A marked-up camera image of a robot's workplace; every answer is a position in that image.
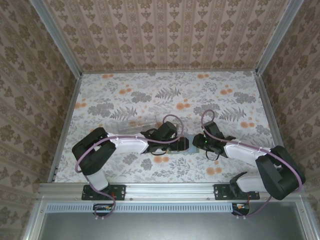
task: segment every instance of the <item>cable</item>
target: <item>cable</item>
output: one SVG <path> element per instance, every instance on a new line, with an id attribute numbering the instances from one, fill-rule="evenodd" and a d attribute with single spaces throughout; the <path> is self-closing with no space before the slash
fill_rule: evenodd
<path id="1" fill-rule="evenodd" d="M 116 208 L 116 200 L 115 200 L 115 198 L 112 197 L 111 195 L 107 194 L 107 193 L 104 193 L 104 192 L 102 192 L 102 191 L 97 190 L 97 189 L 91 184 L 91 182 L 89 181 L 88 177 L 87 177 L 86 175 L 84 175 L 84 177 L 85 177 L 85 179 L 89 182 L 89 185 L 90 185 L 90 187 L 92 188 L 93 191 L 95 191 L 95 192 L 98 193 L 98 194 L 104 195 L 104 196 L 106 196 L 106 197 L 108 197 L 109 199 L 112 200 L 112 202 L 113 202 L 112 209 L 110 210 L 110 212 L 108 212 L 105 216 L 103 216 L 103 217 L 101 217 L 101 218 L 104 219 L 104 218 L 109 217 L 109 216 L 112 214 L 112 212 L 115 210 L 115 208 Z M 98 218 L 99 218 L 99 216 L 97 215 L 97 209 L 98 209 L 100 206 L 98 206 L 98 207 L 96 207 L 96 208 L 94 209 L 94 213 L 93 213 L 93 214 L 95 215 L 95 219 L 98 219 Z"/>
<path id="2" fill-rule="evenodd" d="M 204 117 L 205 117 L 206 113 L 208 113 L 208 112 L 211 112 L 211 113 L 213 114 L 213 116 L 212 116 L 212 121 L 215 119 L 215 112 L 214 112 L 213 110 L 209 109 L 209 110 L 204 111 L 204 113 L 203 113 L 202 116 L 201 116 L 201 127 L 202 127 L 203 131 L 204 131 L 209 137 L 211 137 L 211 138 L 213 138 L 213 139 L 215 139 L 215 140 L 218 140 L 218 141 L 220 141 L 220 142 L 237 144 L 237 145 L 241 145 L 241 146 L 244 146 L 244 147 L 247 147 L 247 148 L 251 148 L 251 149 L 253 149 L 253 150 L 258 150 L 258 151 L 261 151 L 261 152 L 263 152 L 263 153 L 269 154 L 270 156 L 274 157 L 274 158 L 277 159 L 279 162 L 281 162 L 283 165 L 285 165 L 285 166 L 294 174 L 294 176 L 296 177 L 296 179 L 297 179 L 297 181 L 298 181 L 298 184 L 299 184 L 299 187 L 298 187 L 298 189 L 297 189 L 296 191 L 294 191 L 294 192 L 300 192 L 300 191 L 301 191 L 301 189 L 302 189 L 303 186 L 302 186 L 302 181 L 301 181 L 301 178 L 300 178 L 299 174 L 297 173 L 297 171 L 296 171 L 292 166 L 290 166 L 290 165 L 289 165 L 285 160 L 283 160 L 282 158 L 278 157 L 277 155 L 273 154 L 272 152 L 269 152 L 269 151 L 267 151 L 267 150 L 265 150 L 265 149 L 263 149 L 263 148 L 261 148 L 261 147 L 256 147 L 256 146 L 252 146 L 252 145 L 245 144 L 245 143 L 242 143 L 242 142 L 237 142 L 237 141 L 228 141 L 228 140 L 221 139 L 221 138 L 218 138 L 218 137 L 215 137 L 215 136 L 211 135 L 211 134 L 206 130 L 205 124 L 204 124 Z M 265 202 L 257 211 L 255 211 L 255 212 L 247 215 L 246 217 L 251 217 L 251 216 L 257 214 L 258 212 L 260 212 L 260 211 L 268 204 L 268 202 L 271 200 L 271 198 L 272 198 L 272 196 L 270 196 L 270 197 L 266 200 L 266 202 Z"/>
<path id="3" fill-rule="evenodd" d="M 147 140 L 148 142 L 152 142 L 152 143 L 156 143 L 156 144 L 172 144 L 176 141 L 178 141 L 180 139 L 180 137 L 182 137 L 184 135 L 184 129 L 185 129 L 185 125 L 184 123 L 182 122 L 182 120 L 176 116 L 176 115 L 173 115 L 173 114 L 168 114 L 166 116 L 164 116 L 163 118 L 163 123 L 165 122 L 165 119 L 167 117 L 175 117 L 176 119 L 179 120 L 180 124 L 181 124 L 181 133 L 177 136 L 177 138 L 175 138 L 174 140 L 171 140 L 171 141 L 157 141 L 157 140 L 153 140 L 153 139 L 148 139 L 148 138 L 145 138 L 145 137 L 141 137 L 141 136 L 132 136 L 132 135 L 122 135 L 122 136 L 109 136 L 109 137 L 106 137 L 104 139 L 101 139 L 100 141 L 96 142 L 95 144 L 93 144 L 91 147 L 89 147 L 89 149 L 87 151 L 84 152 L 84 154 L 78 159 L 78 161 L 76 162 L 75 164 L 75 172 L 77 174 L 81 173 L 82 171 L 81 170 L 78 170 L 79 168 L 79 164 L 81 163 L 81 161 L 88 155 L 88 153 L 90 153 L 95 147 L 99 146 L 100 144 L 108 141 L 108 140 L 112 140 L 112 139 L 139 139 L 139 140 Z"/>
<path id="4" fill-rule="evenodd" d="M 162 156 L 162 155 L 165 155 L 167 153 L 167 151 L 163 152 L 163 153 L 159 153 L 159 154 L 154 154 L 153 152 L 151 152 L 151 154 L 153 156 Z"/>
<path id="5" fill-rule="evenodd" d="M 208 151 L 205 151 L 205 156 L 206 156 L 206 158 L 207 158 L 208 160 L 217 161 L 218 158 L 220 157 L 220 154 L 218 154 L 218 156 L 216 157 L 216 159 L 210 159 L 210 158 L 208 157 Z"/>
<path id="6" fill-rule="evenodd" d="M 237 210 L 234 210 L 234 209 L 233 209 L 233 212 L 236 213 L 236 214 L 238 214 L 239 216 L 243 216 L 243 215 L 242 215 L 240 212 L 238 212 Z"/>
<path id="7" fill-rule="evenodd" d="M 250 195 L 249 195 L 249 193 L 248 193 L 248 201 L 246 201 L 246 204 L 249 206 L 249 208 L 250 208 Z"/>
<path id="8" fill-rule="evenodd" d="M 78 159 L 78 161 L 77 161 L 76 164 L 75 164 L 75 168 L 74 168 L 75 172 L 78 173 L 78 174 L 82 172 L 81 170 L 78 170 L 79 164 L 80 164 L 81 161 L 88 155 L 88 153 L 90 153 L 95 147 L 97 147 L 97 146 L 99 146 L 100 144 L 102 144 L 102 143 L 104 143 L 104 142 L 106 142 L 106 141 L 108 141 L 108 140 L 111 140 L 111 139 L 139 139 L 139 140 L 144 140 L 144 141 L 147 140 L 148 142 L 153 142 L 153 143 L 157 143 L 157 144 L 171 144 L 171 143 L 174 143 L 174 142 L 178 141 L 178 140 L 180 139 L 180 137 L 182 137 L 183 134 L 184 134 L 184 128 L 185 128 L 184 123 L 182 122 L 182 120 L 181 120 L 178 116 L 173 115 L 173 114 L 168 114 L 168 115 L 164 116 L 164 118 L 163 118 L 163 120 L 162 120 L 163 123 L 165 123 L 165 119 L 166 119 L 167 117 L 174 117 L 174 118 L 178 119 L 179 122 L 180 122 L 180 124 L 181 124 L 181 133 L 180 133 L 180 134 L 177 136 L 177 138 L 175 138 L 174 140 L 171 140 L 171 141 L 157 141 L 157 140 L 148 139 L 148 138 L 145 138 L 145 137 L 132 136 L 132 135 L 122 135 L 122 136 L 110 136 L 110 137 L 106 137 L 106 138 L 101 139 L 100 141 L 96 142 L 95 144 L 93 144 L 91 147 L 89 147 L 89 149 L 88 149 L 87 151 L 84 152 L 84 154 Z M 111 211 L 110 211 L 106 216 L 104 216 L 105 218 L 106 218 L 106 217 L 109 217 L 110 214 L 111 214 L 111 213 L 115 210 L 115 208 L 116 208 L 116 200 L 115 200 L 112 196 L 110 196 L 109 194 L 97 190 L 97 189 L 90 183 L 90 181 L 89 181 L 89 179 L 87 178 L 87 176 L 84 175 L 84 177 L 85 177 L 85 179 L 89 182 L 89 185 L 90 185 L 90 187 L 92 188 L 92 190 L 94 190 L 94 191 L 95 191 L 96 193 L 98 193 L 98 194 L 101 194 L 101 195 L 104 195 L 104 196 L 108 197 L 109 199 L 111 199 L 111 200 L 113 201 L 113 207 L 112 207 Z M 94 210 L 94 215 L 96 216 L 96 218 L 99 217 L 99 216 L 97 215 L 97 208 Z"/>

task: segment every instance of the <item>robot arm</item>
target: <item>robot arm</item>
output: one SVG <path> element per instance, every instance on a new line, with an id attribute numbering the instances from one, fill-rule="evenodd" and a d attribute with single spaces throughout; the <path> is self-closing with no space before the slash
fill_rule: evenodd
<path id="1" fill-rule="evenodd" d="M 261 147 L 259 150 L 239 145 L 239 140 L 232 136 L 224 137 L 217 124 L 209 121 L 204 124 L 205 130 L 211 135 L 231 142 L 222 142 L 211 138 L 205 132 L 194 137 L 192 144 L 207 152 L 213 152 L 225 158 L 239 159 L 257 168 L 258 174 L 242 172 L 230 181 L 235 195 L 247 192 L 268 192 L 277 200 L 282 200 L 296 190 L 299 186 L 298 180 L 293 172 L 274 157 L 261 151 L 264 149 L 285 160 L 300 176 L 302 183 L 306 181 L 304 173 L 300 170 L 287 150 L 282 146 L 274 148 Z"/>
<path id="2" fill-rule="evenodd" d="M 112 139 L 106 140 L 92 149 L 79 164 L 82 173 L 94 188 L 99 191 L 109 186 L 102 167 L 113 154 L 130 152 L 146 154 L 157 150 L 184 151 L 189 148 L 189 140 L 185 137 L 180 137 L 172 143 L 165 143 L 177 138 L 177 128 L 167 121 L 159 129 L 153 128 L 135 135 L 124 136 L 107 133 L 103 127 L 98 127 L 78 142 L 72 148 L 72 153 L 78 161 L 94 144 L 110 137 Z"/>

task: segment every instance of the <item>wall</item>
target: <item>wall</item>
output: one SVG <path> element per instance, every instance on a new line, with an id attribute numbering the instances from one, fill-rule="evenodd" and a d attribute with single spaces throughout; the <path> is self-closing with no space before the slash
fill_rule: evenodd
<path id="1" fill-rule="evenodd" d="M 0 239 L 19 239 L 75 85 L 28 0 L 0 1 Z"/>
<path id="2" fill-rule="evenodd" d="M 289 0 L 44 0 L 82 70 L 255 68 Z"/>
<path id="3" fill-rule="evenodd" d="M 293 158 L 320 220 L 320 1 L 305 0 L 262 75 Z"/>

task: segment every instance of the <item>floral tablecloth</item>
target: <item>floral tablecloth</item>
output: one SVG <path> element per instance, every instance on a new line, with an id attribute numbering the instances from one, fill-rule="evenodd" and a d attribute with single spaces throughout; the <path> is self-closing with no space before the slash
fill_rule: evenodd
<path id="1" fill-rule="evenodd" d="M 202 132 L 201 114 L 215 111 L 225 136 L 255 146 L 272 147 L 273 139 L 251 71 L 84 74 L 55 182 L 86 182 L 75 173 L 72 147 L 97 127 L 117 133 L 121 121 L 167 114 L 179 116 L 185 132 Z M 174 124 L 178 121 L 168 118 Z M 255 171 L 240 160 L 208 160 L 204 151 L 188 154 L 114 154 L 103 167 L 113 183 L 228 182 L 243 171 Z"/>

